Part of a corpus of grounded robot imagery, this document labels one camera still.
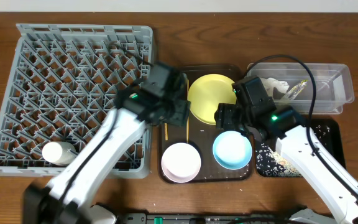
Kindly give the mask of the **rice waste pile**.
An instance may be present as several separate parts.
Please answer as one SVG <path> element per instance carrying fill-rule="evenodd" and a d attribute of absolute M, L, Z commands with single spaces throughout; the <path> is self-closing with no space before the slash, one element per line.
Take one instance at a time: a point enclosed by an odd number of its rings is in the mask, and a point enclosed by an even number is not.
<path fill-rule="evenodd" d="M 331 155 L 334 155 L 331 131 L 328 124 L 314 124 L 313 132 Z M 301 177 L 298 170 L 286 161 L 282 156 L 267 145 L 257 143 L 255 145 L 256 169 L 264 177 Z"/>

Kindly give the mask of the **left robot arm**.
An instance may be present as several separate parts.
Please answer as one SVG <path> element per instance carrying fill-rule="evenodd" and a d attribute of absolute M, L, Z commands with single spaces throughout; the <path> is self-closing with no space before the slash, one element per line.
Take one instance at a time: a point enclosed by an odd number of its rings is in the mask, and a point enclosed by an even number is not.
<path fill-rule="evenodd" d="M 187 76 L 162 62 L 116 93 L 114 108 L 97 133 L 45 187 L 30 184 L 23 195 L 23 223 L 116 223 L 117 216 L 92 203 L 122 155 L 149 126 L 184 126 L 190 102 L 183 95 Z"/>

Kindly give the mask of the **wooden chopstick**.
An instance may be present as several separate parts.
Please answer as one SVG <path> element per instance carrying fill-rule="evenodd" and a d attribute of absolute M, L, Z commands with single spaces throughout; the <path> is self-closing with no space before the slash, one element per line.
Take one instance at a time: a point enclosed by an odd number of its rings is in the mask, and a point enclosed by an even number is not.
<path fill-rule="evenodd" d="M 190 82 L 189 79 L 186 80 L 186 98 L 188 96 L 188 91 L 190 88 Z M 186 121 L 186 143 L 189 143 L 189 115 L 187 117 L 187 121 Z"/>
<path fill-rule="evenodd" d="M 165 135 L 165 140 L 168 141 L 168 125 L 167 123 L 164 123 L 164 135 Z"/>

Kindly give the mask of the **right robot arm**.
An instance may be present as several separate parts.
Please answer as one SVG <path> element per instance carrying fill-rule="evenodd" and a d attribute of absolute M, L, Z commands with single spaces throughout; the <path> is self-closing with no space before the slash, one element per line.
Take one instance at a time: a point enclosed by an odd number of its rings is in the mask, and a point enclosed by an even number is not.
<path fill-rule="evenodd" d="M 276 107 L 259 77 L 232 84 L 235 104 L 220 103 L 216 127 L 253 135 L 294 166 L 329 208 L 337 223 L 358 223 L 358 181 L 326 150 L 310 121 L 292 106 Z"/>

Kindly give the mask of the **green snack wrapper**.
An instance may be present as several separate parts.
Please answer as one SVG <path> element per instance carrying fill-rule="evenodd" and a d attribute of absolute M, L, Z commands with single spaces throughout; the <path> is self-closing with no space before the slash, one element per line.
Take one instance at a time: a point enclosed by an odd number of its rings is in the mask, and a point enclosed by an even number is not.
<path fill-rule="evenodd" d="M 294 100 L 305 89 L 305 87 L 307 86 L 307 82 L 308 80 L 302 80 L 301 82 L 296 84 L 290 91 L 288 91 L 281 97 L 281 100 Z"/>

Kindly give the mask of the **white napkin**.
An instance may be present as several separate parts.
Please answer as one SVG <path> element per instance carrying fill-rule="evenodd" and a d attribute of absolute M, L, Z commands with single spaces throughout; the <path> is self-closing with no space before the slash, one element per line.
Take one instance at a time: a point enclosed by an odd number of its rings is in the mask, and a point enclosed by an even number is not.
<path fill-rule="evenodd" d="M 279 81 L 274 78 L 261 78 L 260 80 L 262 81 L 268 96 L 273 96 L 274 90 L 285 94 L 290 87 L 286 81 Z"/>

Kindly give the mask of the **pink bowl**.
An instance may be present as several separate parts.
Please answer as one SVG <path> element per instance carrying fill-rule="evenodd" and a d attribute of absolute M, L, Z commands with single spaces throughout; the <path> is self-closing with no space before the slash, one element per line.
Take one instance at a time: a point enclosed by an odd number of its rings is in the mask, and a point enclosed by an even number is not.
<path fill-rule="evenodd" d="M 201 169 L 201 156 L 192 145 L 175 143 L 163 153 L 161 168 L 167 179 L 175 183 L 186 183 L 198 175 Z"/>

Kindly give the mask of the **light blue bowl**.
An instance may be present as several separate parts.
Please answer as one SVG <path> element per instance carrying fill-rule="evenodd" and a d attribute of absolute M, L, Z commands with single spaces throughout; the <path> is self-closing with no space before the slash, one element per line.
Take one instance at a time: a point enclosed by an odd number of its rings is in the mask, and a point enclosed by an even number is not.
<path fill-rule="evenodd" d="M 214 140 L 212 152 L 220 166 L 229 170 L 239 170 L 251 161 L 252 145 L 241 133 L 225 131 Z"/>

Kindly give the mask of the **white paper cup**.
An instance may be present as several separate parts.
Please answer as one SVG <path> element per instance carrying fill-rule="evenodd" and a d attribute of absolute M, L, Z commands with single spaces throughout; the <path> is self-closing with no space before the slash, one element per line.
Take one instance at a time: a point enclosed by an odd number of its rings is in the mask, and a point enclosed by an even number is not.
<path fill-rule="evenodd" d="M 67 166 L 75 158 L 75 148 L 69 142 L 48 142 L 42 148 L 42 157 L 52 164 Z"/>

